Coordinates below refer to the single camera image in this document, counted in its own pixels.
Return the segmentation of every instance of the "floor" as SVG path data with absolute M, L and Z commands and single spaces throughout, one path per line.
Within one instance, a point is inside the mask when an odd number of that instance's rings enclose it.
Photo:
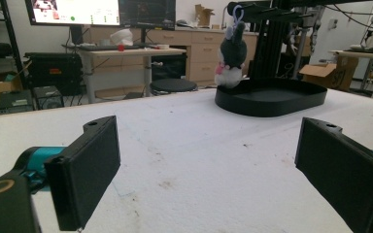
M 360 81 L 352 81 L 351 83 L 351 90 L 353 89 L 360 89 L 361 82 Z M 373 90 L 373 83 L 367 83 L 364 87 L 365 90 L 371 91 Z M 352 94 L 358 94 L 362 96 L 366 96 L 370 98 L 370 95 L 362 93 L 364 91 L 351 91 Z M 105 99 L 98 99 L 98 102 L 109 102 L 109 101 L 124 101 L 125 96 L 118 96 L 118 97 L 110 97 Z M 63 97 L 64 106 L 65 107 L 72 107 L 72 106 L 80 106 L 88 104 L 87 96 L 85 94 L 78 95 L 78 96 L 64 96 Z

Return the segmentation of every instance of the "drawer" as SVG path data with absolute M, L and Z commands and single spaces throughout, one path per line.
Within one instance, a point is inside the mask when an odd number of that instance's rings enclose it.
M 191 62 L 219 61 L 218 49 L 220 45 L 215 44 L 194 44 L 191 48 Z
M 194 32 L 192 33 L 193 43 L 208 43 L 220 46 L 225 35 L 223 33 Z
M 147 33 L 147 40 L 172 46 L 190 46 L 190 32 L 151 30 Z
M 196 82 L 213 81 L 217 64 L 218 62 L 191 63 L 189 79 Z

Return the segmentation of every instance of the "table surface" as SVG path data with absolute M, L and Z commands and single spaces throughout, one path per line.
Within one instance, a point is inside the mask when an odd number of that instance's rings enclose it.
M 240 116 L 215 90 L 0 116 L 0 176 L 35 146 L 68 146 L 85 123 L 117 116 L 121 166 L 85 232 L 351 232 L 295 168 L 301 120 L 344 128 L 373 149 L 373 99 L 329 90 L 323 105 Z M 58 230 L 48 192 L 33 196 Z
M 342 56 L 351 56 L 351 57 L 366 57 L 373 59 L 372 52 L 359 52 L 359 51 L 344 51 L 344 50 L 331 50 L 332 53 L 337 53 Z
M 89 55 L 92 57 L 121 57 L 121 56 L 157 56 L 157 55 L 172 55 L 181 54 L 187 52 L 186 50 L 180 49 L 168 49 L 168 50 L 157 50 L 151 48 L 138 49 L 138 50 L 100 50 L 100 51 L 86 51 L 80 50 L 80 54 Z

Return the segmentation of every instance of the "black rack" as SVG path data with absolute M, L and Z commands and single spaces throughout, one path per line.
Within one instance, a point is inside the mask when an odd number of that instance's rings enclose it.
M 23 65 L 20 59 L 19 55 L 19 49 L 17 47 L 17 37 L 15 35 L 15 31 L 12 25 L 11 16 L 9 13 L 9 8 L 6 0 L 0 0 L 2 14 L 4 16 L 4 19 L 0 19 L 1 22 L 5 22 L 6 29 L 8 32 L 8 37 L 11 44 L 11 50 L 12 50 L 12 58 L 14 59 L 16 66 L 17 66 L 17 72 L 19 73 L 20 80 L 22 82 L 22 86 L 26 87 L 26 81 L 25 76 L 21 72 L 23 70 Z

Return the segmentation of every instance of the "wooden cabinet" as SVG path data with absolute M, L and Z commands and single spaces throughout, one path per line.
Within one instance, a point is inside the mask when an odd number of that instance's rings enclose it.
M 101 39 L 109 38 L 116 32 L 112 28 L 90 28 L 85 41 L 97 43 Z M 133 40 L 139 41 L 141 36 L 139 29 L 131 29 Z M 165 44 L 170 46 L 186 47 L 186 78 L 196 82 L 199 86 L 212 85 L 214 83 L 215 68 L 219 63 L 218 50 L 224 38 L 221 30 L 210 29 L 185 29 L 175 31 L 150 30 L 147 33 L 147 42 Z M 254 59 L 256 47 L 255 33 L 245 33 L 244 40 L 247 43 L 248 53 L 243 68 L 243 75 L 248 73 L 250 60 Z M 122 66 L 142 64 L 141 60 L 106 62 L 104 66 Z

